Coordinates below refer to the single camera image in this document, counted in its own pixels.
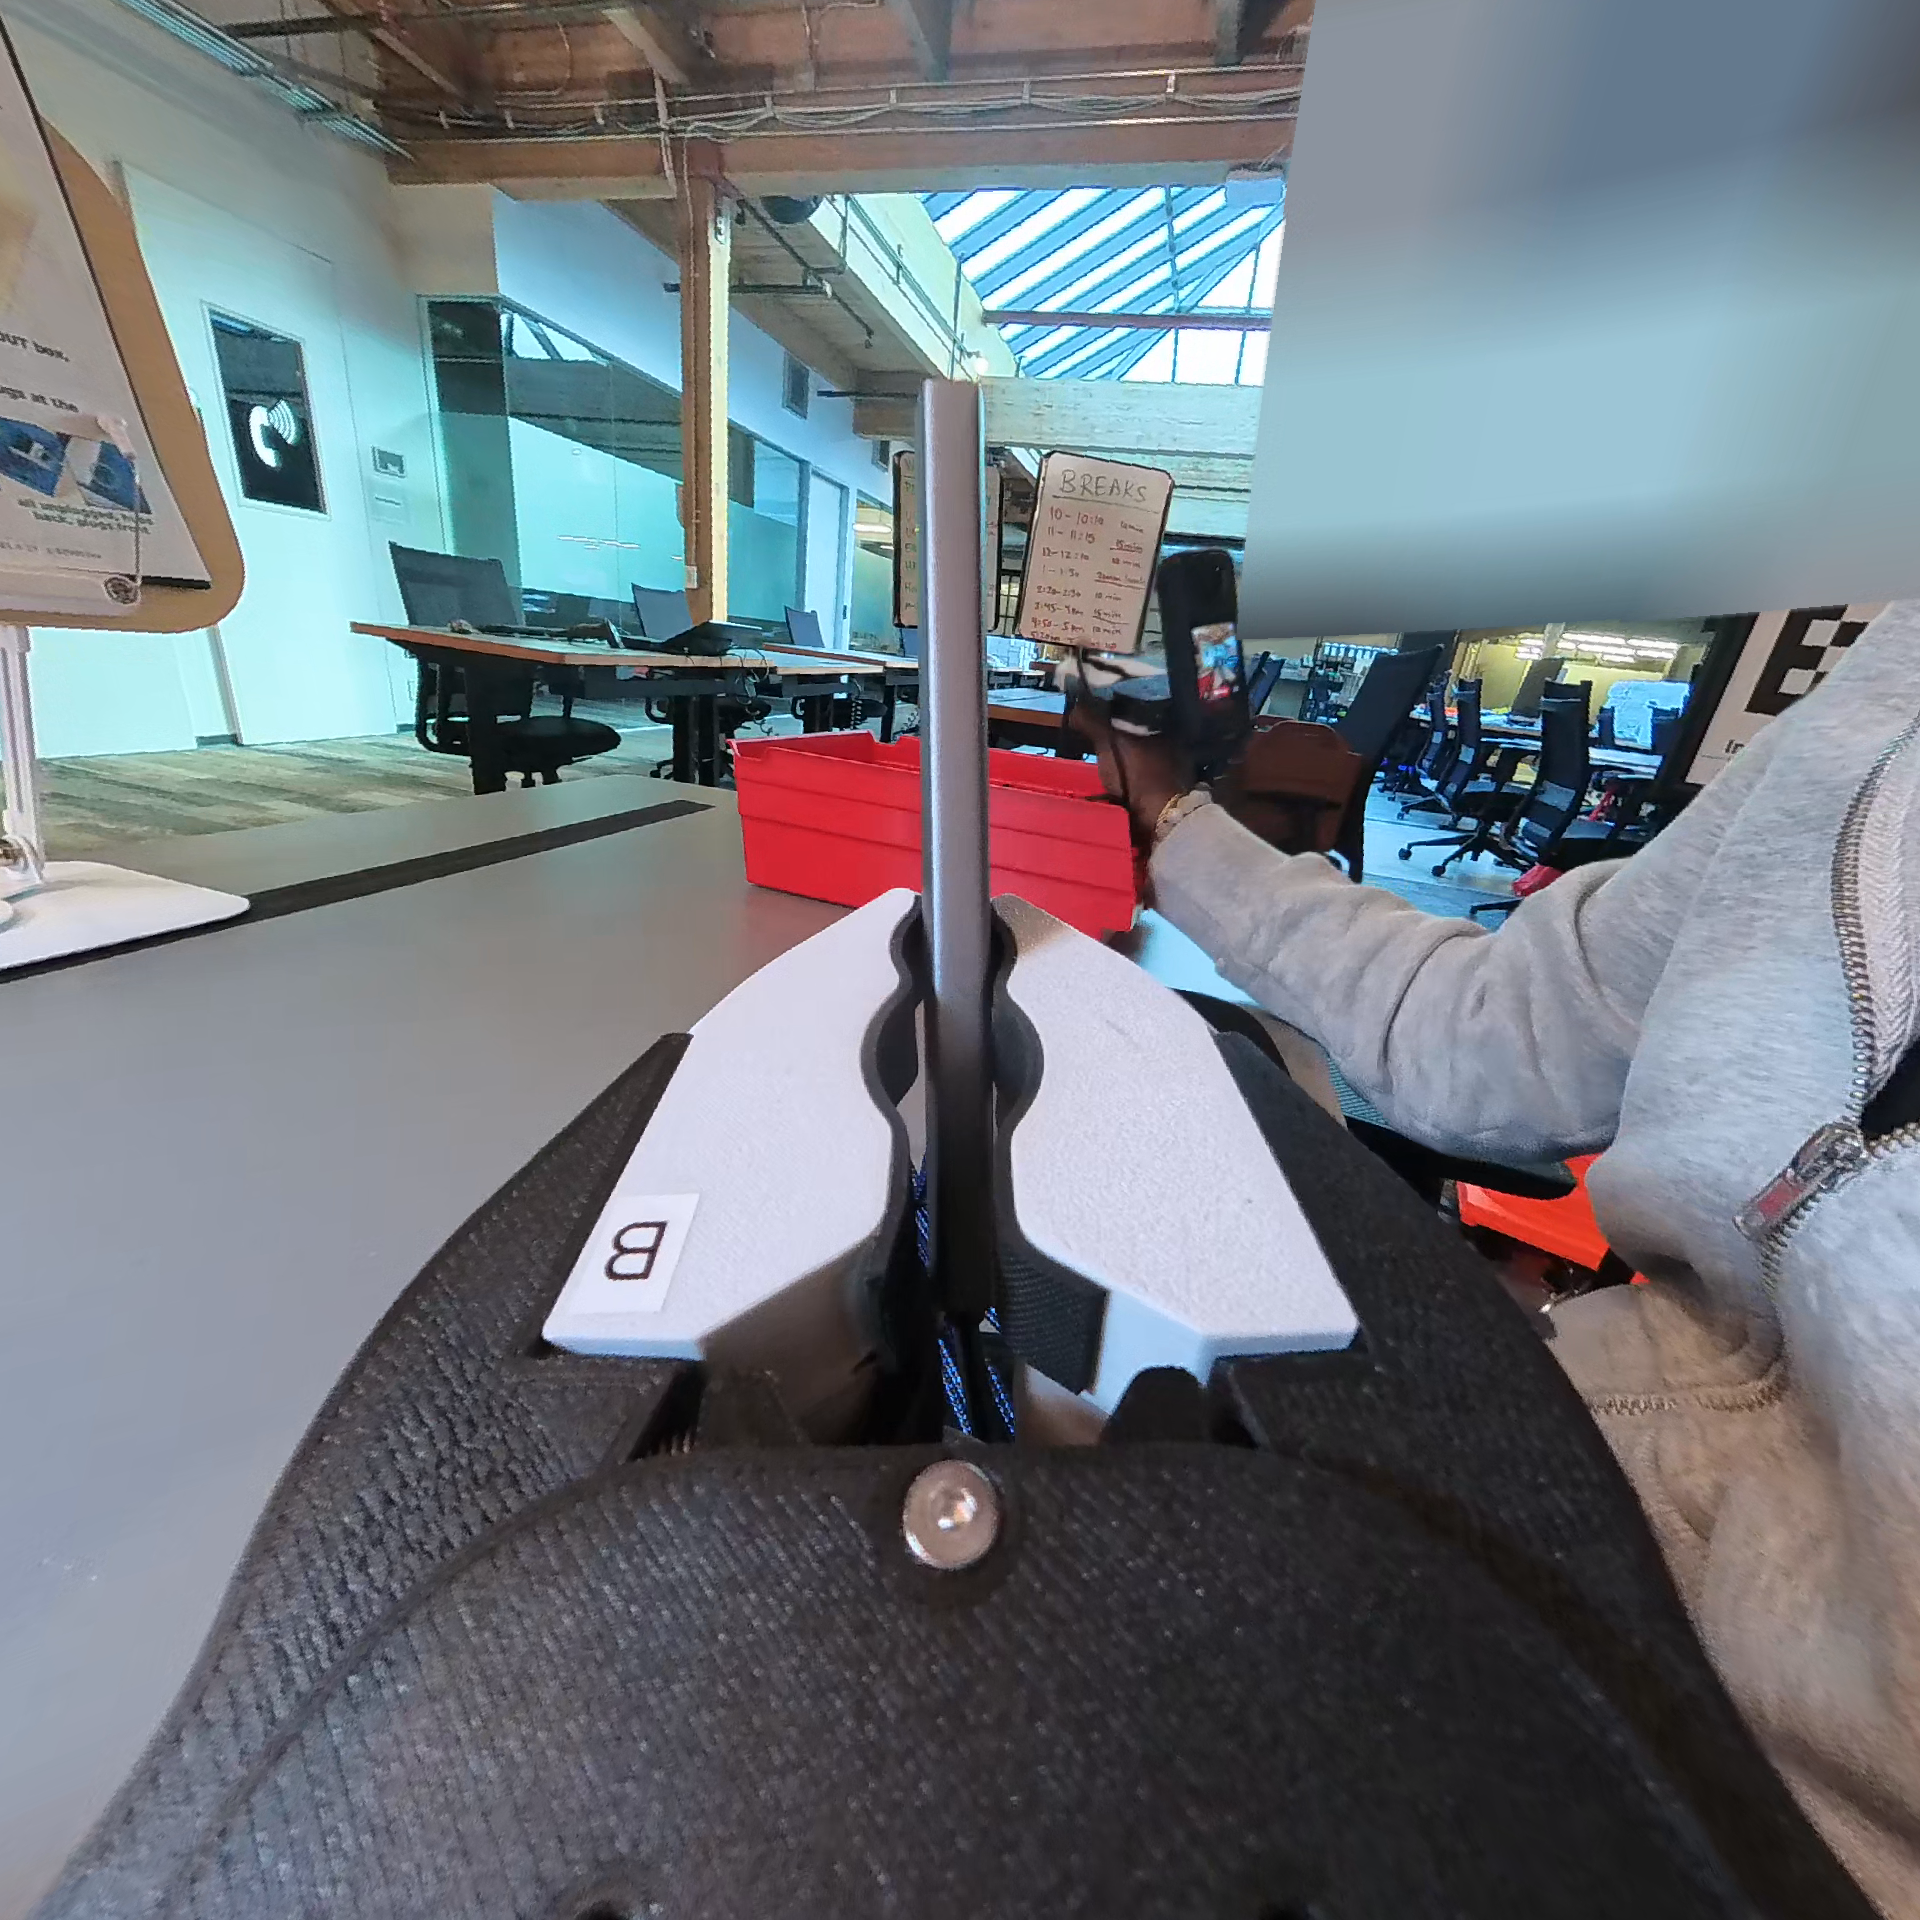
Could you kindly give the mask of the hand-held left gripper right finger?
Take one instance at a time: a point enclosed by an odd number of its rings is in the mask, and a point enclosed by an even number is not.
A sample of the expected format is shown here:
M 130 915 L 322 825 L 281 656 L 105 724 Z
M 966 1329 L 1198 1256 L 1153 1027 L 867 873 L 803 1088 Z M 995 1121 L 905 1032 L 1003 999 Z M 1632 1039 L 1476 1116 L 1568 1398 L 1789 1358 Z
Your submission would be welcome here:
M 1214 1030 L 1135 962 L 1003 895 L 1000 1329 L 1113 1415 L 1143 1371 L 1345 1352 L 1358 1317 Z

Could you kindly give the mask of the handwritten whiteboard sign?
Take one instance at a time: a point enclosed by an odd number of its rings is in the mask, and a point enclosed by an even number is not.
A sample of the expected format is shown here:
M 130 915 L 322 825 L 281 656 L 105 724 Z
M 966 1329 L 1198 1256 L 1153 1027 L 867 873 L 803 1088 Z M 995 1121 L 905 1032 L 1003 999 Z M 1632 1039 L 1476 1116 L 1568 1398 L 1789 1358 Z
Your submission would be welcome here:
M 1099 656 L 1139 652 L 1173 491 L 1162 466 L 1047 451 L 1015 636 Z

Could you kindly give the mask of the black phone icon sign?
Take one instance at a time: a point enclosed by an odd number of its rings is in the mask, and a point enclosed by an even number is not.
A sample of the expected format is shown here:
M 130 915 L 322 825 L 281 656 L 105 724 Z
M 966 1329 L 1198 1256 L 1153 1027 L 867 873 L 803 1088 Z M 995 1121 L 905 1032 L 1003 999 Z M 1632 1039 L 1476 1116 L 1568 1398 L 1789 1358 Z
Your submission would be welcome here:
M 209 306 L 204 322 L 240 497 L 325 516 L 299 340 L 220 306 Z

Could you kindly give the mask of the person's right hand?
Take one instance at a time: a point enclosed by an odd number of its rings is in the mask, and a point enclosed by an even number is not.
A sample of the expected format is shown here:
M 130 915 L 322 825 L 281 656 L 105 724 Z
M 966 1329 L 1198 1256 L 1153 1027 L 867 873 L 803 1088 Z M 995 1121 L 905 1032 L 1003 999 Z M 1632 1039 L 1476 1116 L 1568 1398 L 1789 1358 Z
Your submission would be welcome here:
M 1108 730 L 1093 747 L 1099 788 L 1126 817 L 1135 857 L 1147 863 L 1175 825 L 1211 805 L 1187 751 L 1165 734 Z

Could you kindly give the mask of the person's right forearm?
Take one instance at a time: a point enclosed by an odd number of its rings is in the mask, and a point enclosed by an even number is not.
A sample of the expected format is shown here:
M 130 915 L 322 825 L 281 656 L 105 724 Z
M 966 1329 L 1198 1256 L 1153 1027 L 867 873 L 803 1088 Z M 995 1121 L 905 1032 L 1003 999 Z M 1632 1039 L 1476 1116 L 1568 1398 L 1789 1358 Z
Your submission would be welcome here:
M 1147 873 L 1162 922 L 1316 1043 L 1392 1127 L 1476 1141 L 1465 1070 L 1442 1053 L 1488 931 L 1341 880 L 1321 857 L 1284 857 L 1201 788 L 1153 817 Z

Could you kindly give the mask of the row of black office chairs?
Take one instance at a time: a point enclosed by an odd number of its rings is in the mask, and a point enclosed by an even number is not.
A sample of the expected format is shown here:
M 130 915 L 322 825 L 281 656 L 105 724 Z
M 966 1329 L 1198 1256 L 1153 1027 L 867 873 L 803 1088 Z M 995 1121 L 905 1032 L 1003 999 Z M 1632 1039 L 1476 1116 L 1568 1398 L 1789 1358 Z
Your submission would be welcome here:
M 1478 682 L 1446 679 L 1451 647 L 1373 652 L 1331 719 L 1256 711 L 1229 774 L 1229 811 L 1281 853 L 1472 922 L 1576 868 L 1629 858 L 1659 833 L 1655 755 L 1592 741 L 1579 685 L 1502 724 Z

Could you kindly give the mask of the red plastic object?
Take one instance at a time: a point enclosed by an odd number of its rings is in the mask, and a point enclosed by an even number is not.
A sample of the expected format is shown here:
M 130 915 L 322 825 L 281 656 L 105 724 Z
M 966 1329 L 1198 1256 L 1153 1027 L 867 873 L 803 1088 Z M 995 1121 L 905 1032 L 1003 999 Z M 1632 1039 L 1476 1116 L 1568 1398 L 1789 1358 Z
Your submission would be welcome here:
M 1465 1228 L 1492 1228 L 1509 1242 L 1522 1242 L 1561 1263 L 1598 1273 L 1600 1282 L 1641 1282 L 1600 1236 L 1592 1203 L 1588 1195 L 1588 1173 L 1598 1157 L 1573 1157 L 1570 1191 L 1561 1198 L 1522 1198 L 1505 1189 L 1455 1183 L 1455 1211 Z

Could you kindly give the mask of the grey usb hub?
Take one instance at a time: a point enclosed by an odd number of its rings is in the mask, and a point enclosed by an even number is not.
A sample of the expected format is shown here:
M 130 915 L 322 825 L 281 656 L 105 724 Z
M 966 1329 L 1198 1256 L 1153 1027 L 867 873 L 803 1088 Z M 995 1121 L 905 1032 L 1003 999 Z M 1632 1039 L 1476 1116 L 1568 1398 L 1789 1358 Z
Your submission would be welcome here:
M 989 1312 L 995 1280 L 984 448 L 978 388 L 955 378 L 925 383 L 918 552 L 930 1273 L 948 1319 L 966 1337 Z

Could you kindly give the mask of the printed marker sign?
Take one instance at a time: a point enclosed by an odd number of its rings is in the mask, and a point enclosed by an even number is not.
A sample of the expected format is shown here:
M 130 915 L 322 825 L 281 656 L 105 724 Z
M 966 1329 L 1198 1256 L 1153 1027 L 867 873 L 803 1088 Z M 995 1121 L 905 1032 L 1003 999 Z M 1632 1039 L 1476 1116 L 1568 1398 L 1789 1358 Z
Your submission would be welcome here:
M 1702 711 L 1684 780 L 1710 783 L 1772 719 L 1833 677 L 1879 612 L 1883 605 L 1828 605 L 1758 613 L 1727 682 Z

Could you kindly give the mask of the black office chair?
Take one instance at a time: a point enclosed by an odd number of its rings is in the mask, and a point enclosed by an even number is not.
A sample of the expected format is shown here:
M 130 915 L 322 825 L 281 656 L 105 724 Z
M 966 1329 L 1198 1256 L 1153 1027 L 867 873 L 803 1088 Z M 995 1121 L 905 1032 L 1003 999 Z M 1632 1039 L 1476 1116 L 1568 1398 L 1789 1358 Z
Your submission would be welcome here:
M 388 546 L 411 627 L 517 636 L 518 598 L 496 560 L 449 560 Z M 620 731 L 573 711 L 578 670 L 543 677 L 533 660 L 411 651 L 419 667 L 416 738 L 425 751 L 462 757 L 478 794 L 558 783 L 562 772 L 614 755 Z

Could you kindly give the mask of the person in grey hoodie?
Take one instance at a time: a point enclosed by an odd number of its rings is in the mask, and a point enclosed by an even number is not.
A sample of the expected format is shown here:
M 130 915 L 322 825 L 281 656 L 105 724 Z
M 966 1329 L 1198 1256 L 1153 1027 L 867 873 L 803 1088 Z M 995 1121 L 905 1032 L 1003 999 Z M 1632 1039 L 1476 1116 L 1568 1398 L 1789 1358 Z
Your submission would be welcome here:
M 1690 817 L 1499 934 L 1392 905 L 1321 1039 L 1439 1136 L 1573 1146 L 1645 1277 L 1552 1355 L 1690 1622 L 1870 1904 L 1918 1916 L 1918 605 Z

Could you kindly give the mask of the small whiteboard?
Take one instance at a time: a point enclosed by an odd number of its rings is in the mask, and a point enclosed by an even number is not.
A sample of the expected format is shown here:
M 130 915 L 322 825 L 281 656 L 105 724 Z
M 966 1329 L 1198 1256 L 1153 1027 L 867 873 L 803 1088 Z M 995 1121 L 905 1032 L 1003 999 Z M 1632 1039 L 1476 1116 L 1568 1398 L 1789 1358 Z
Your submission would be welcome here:
M 911 448 L 890 455 L 893 497 L 893 561 L 890 561 L 890 619 L 901 630 L 919 627 L 919 519 L 918 519 L 918 459 Z M 989 462 L 984 470 L 984 541 L 978 541 L 978 620 L 995 630 L 1000 613 L 1000 531 L 1003 531 L 1003 470 Z

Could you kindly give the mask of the red plastic bin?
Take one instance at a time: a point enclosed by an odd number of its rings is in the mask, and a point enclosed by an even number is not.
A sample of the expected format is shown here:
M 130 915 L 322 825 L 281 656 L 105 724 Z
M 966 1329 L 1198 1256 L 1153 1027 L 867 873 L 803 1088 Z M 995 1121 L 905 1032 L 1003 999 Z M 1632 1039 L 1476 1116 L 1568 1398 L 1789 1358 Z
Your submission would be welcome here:
M 1139 908 L 1128 822 L 1097 768 L 993 747 L 989 895 L 1015 895 L 1091 934 Z M 743 876 L 758 887 L 860 908 L 919 887 L 919 744 L 872 731 L 736 741 Z

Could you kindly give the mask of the long wooden desk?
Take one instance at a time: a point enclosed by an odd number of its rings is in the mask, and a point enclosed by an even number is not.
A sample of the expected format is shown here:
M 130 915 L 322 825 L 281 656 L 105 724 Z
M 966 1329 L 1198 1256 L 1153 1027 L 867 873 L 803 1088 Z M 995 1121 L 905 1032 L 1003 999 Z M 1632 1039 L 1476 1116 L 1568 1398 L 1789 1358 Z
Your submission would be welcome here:
M 724 700 L 743 700 L 758 682 L 774 682 L 778 700 L 801 707 L 803 731 L 829 731 L 841 685 L 862 682 L 877 701 L 881 738 L 893 734 L 901 697 L 918 697 L 918 667 L 911 660 L 801 647 L 774 639 L 743 620 L 703 620 L 664 651 L 536 633 L 466 633 L 388 620 L 355 620 L 352 633 L 388 639 L 430 667 L 458 667 L 466 677 L 466 697 L 478 697 L 483 677 L 505 663 L 540 673 L 633 670 L 644 677 L 646 693 L 673 709 L 668 764 L 673 780 L 680 783 L 718 783 L 718 707 Z

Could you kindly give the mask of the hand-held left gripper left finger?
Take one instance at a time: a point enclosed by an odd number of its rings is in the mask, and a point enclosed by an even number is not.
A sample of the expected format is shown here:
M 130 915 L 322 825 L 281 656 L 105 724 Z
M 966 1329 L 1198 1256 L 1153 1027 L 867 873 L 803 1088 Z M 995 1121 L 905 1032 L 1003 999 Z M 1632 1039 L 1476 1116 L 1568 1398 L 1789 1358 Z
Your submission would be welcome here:
M 692 1027 L 543 1322 L 548 1347 L 767 1371 L 811 1438 L 854 1427 L 911 1211 L 918 922 L 914 892 L 884 892 Z

